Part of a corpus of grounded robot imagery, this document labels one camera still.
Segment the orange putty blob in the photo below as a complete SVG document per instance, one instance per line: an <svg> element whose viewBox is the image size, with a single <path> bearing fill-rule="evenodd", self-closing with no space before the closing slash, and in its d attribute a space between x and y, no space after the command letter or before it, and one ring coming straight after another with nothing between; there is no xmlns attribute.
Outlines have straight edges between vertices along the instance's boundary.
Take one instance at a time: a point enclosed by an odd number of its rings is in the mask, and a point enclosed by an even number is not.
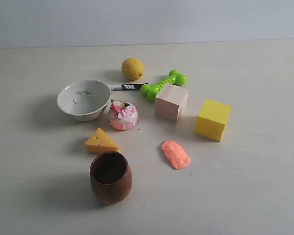
<svg viewBox="0 0 294 235"><path fill-rule="evenodd" d="M161 144L161 150L170 162L171 166L176 169L183 169L190 163L190 157L183 147L175 141L165 140Z"/></svg>

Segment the pink toy cake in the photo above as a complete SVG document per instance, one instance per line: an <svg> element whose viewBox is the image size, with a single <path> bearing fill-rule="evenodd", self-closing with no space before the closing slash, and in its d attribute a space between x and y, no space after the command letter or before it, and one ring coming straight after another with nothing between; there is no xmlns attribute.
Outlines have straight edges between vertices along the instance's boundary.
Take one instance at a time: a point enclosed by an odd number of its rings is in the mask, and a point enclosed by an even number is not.
<svg viewBox="0 0 294 235"><path fill-rule="evenodd" d="M108 114L110 125L120 131L133 128L139 120L136 107L129 102L121 100L111 100Z"/></svg>

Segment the green dog bone toy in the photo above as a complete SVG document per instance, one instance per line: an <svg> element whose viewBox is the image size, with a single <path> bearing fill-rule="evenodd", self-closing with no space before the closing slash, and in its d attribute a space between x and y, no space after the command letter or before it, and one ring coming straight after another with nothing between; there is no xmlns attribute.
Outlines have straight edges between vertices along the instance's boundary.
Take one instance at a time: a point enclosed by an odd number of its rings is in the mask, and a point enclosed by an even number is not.
<svg viewBox="0 0 294 235"><path fill-rule="evenodd" d="M181 74L178 70L171 70L169 76L165 79L162 79L158 83L153 85L143 84L140 87L140 92L145 96L149 101L154 102L157 94L162 90L166 84L183 86L188 82L188 77L184 74Z"/></svg>

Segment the natural wooden cube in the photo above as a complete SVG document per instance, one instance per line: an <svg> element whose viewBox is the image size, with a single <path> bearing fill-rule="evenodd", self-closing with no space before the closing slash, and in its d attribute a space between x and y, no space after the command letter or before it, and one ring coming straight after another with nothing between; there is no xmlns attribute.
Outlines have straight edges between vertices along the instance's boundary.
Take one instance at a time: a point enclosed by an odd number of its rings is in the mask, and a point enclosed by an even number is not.
<svg viewBox="0 0 294 235"><path fill-rule="evenodd" d="M178 122L187 106L189 90L167 83L155 97L155 115Z"/></svg>

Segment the black and white marker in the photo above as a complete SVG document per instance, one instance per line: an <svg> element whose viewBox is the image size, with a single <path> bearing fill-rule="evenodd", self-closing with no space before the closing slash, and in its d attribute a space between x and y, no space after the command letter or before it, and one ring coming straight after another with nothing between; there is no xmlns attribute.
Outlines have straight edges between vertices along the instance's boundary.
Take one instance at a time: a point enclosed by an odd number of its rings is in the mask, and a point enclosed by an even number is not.
<svg viewBox="0 0 294 235"><path fill-rule="evenodd" d="M114 85L108 85L108 87L111 91L122 91L122 90L139 90L143 85L147 85L147 83L114 84Z"/></svg>

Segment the yellow lemon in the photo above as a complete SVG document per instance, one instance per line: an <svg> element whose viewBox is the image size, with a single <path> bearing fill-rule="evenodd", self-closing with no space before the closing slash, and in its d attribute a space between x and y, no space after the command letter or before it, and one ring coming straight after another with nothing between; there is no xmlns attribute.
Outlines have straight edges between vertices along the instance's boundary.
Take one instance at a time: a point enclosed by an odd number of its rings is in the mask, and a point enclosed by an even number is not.
<svg viewBox="0 0 294 235"><path fill-rule="evenodd" d="M145 67L140 60L136 58L128 58L123 61L121 70L126 78L136 81L143 77Z"/></svg>

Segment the yellow cheese wedge toy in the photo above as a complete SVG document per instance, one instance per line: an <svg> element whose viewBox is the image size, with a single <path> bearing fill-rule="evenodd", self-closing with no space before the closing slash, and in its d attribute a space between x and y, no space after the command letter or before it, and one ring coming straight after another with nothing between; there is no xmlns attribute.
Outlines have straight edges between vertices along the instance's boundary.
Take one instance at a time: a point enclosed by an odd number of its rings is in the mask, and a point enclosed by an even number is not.
<svg viewBox="0 0 294 235"><path fill-rule="evenodd" d="M88 153L102 154L108 151L119 151L115 142L99 127L84 143Z"/></svg>

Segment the white ceramic bowl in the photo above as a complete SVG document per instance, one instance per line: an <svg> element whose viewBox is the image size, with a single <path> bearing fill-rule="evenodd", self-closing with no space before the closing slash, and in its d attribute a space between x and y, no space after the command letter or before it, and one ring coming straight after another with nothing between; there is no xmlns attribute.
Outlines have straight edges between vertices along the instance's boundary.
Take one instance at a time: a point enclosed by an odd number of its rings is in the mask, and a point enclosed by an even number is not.
<svg viewBox="0 0 294 235"><path fill-rule="evenodd" d="M92 121L104 113L111 93L109 86L100 80L75 81L58 94L57 106L76 121Z"/></svg>

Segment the yellow cube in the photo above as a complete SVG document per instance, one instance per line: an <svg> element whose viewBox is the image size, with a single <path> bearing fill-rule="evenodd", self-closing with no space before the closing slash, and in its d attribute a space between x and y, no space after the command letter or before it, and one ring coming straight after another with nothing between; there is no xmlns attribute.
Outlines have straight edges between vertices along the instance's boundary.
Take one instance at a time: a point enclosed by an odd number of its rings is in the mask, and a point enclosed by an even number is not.
<svg viewBox="0 0 294 235"><path fill-rule="evenodd" d="M206 99L197 115L195 133L220 142L231 110L230 105Z"/></svg>

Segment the brown wooden cup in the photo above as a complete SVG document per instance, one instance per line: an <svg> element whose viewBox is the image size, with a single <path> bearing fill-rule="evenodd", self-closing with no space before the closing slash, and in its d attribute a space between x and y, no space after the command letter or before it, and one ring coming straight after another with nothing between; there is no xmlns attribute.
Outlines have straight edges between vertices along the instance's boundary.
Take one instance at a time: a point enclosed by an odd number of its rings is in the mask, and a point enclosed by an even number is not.
<svg viewBox="0 0 294 235"><path fill-rule="evenodd" d="M92 161L89 170L93 194L105 204L124 200L132 189L132 172L124 155L108 151Z"/></svg>

